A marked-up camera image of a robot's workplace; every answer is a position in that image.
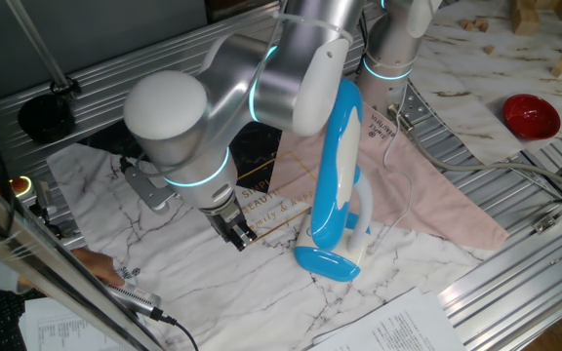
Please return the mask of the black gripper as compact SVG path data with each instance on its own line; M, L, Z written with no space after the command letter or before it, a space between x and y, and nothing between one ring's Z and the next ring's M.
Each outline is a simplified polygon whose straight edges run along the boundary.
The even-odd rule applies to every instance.
M236 199L206 210L206 217L218 234L239 251L243 251L256 239L257 234L249 227Z

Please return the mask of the person's bare hand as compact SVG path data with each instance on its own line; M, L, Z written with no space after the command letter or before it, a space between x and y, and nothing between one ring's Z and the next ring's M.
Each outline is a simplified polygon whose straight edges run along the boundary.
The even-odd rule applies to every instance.
M114 287L121 287L125 284L125 280L114 269L112 257L84 248L74 249L71 253L103 283Z

